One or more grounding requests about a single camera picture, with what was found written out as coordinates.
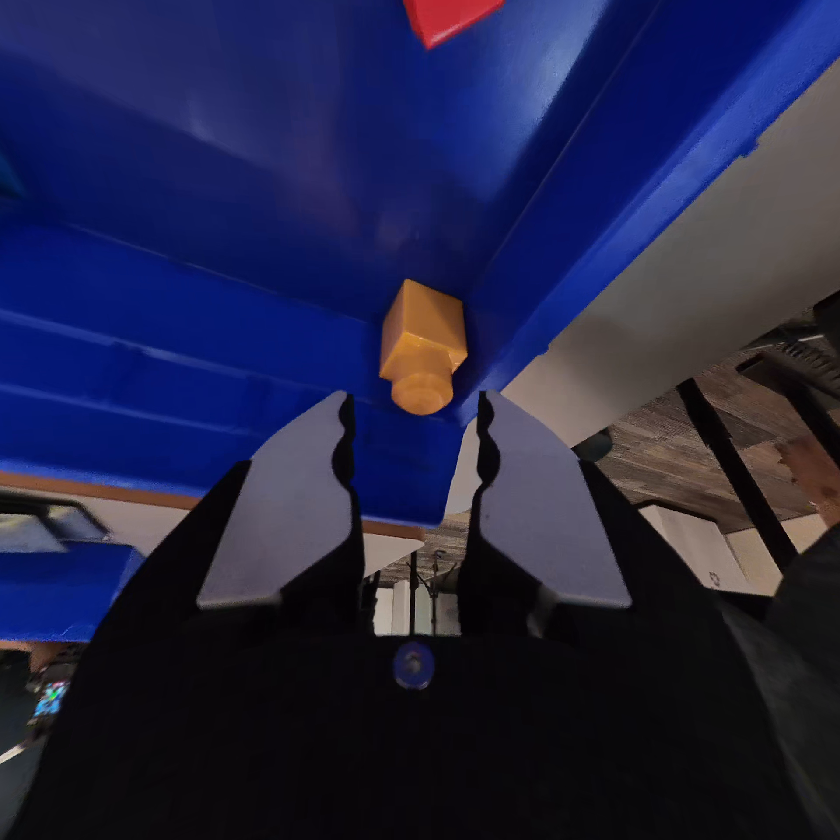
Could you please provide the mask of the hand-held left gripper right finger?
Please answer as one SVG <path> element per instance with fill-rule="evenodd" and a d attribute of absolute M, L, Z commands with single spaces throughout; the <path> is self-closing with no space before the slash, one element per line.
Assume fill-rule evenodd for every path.
<path fill-rule="evenodd" d="M 632 597 L 578 457 L 498 392 L 479 396 L 477 474 L 457 582 L 464 637 L 551 635 L 562 606 Z"/>

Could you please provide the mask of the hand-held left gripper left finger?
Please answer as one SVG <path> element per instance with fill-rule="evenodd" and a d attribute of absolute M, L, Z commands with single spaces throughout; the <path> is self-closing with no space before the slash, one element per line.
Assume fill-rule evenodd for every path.
<path fill-rule="evenodd" d="M 354 436 L 354 399 L 338 391 L 255 451 L 197 594 L 200 610 L 268 607 L 291 631 L 360 630 L 365 560 Z"/>

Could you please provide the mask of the blue plastic bin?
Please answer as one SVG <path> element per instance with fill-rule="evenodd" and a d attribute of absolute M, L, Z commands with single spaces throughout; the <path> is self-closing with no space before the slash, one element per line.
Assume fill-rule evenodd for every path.
<path fill-rule="evenodd" d="M 70 542 L 62 552 L 1 555 L 1 638 L 88 643 L 145 562 L 134 547 Z"/>
<path fill-rule="evenodd" d="M 362 514 L 432 528 L 507 385 L 838 58 L 838 2 L 2 2 L 2 471 L 201 496 L 354 396 Z M 463 303 L 394 404 L 405 279 Z"/>

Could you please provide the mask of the yellow single-stud toy block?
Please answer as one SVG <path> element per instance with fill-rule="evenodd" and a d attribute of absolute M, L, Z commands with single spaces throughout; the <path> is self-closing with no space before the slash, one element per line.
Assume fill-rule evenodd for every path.
<path fill-rule="evenodd" d="M 391 384 L 394 404 L 421 417 L 441 411 L 467 355 L 462 301 L 405 279 L 381 332 L 379 373 Z"/>

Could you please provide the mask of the pile of mixed toy blocks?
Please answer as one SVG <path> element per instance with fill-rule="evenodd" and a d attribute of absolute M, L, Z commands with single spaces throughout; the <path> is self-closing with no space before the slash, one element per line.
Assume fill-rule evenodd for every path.
<path fill-rule="evenodd" d="M 403 1 L 412 31 L 430 50 L 500 10 L 504 1 Z"/>

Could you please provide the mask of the black desk leg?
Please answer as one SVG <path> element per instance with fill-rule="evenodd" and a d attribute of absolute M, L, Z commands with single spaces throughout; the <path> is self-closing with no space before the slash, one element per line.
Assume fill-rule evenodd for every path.
<path fill-rule="evenodd" d="M 725 423 L 693 378 L 678 383 L 676 391 L 689 420 L 717 460 L 772 561 L 780 572 L 786 572 L 799 554 L 758 483 L 742 461 Z"/>

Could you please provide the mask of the white waste bin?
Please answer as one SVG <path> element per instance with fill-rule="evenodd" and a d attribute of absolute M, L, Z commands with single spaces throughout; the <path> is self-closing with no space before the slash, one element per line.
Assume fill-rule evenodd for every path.
<path fill-rule="evenodd" d="M 640 505 L 637 511 L 706 588 L 750 595 L 759 593 L 714 521 L 656 503 Z"/>

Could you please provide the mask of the person's dark trousers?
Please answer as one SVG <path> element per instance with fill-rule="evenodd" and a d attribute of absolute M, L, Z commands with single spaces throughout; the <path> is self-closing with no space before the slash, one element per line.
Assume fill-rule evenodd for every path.
<path fill-rule="evenodd" d="M 839 837 L 839 537 L 825 532 L 784 574 L 763 618 L 718 599 L 770 714 L 816 838 Z"/>

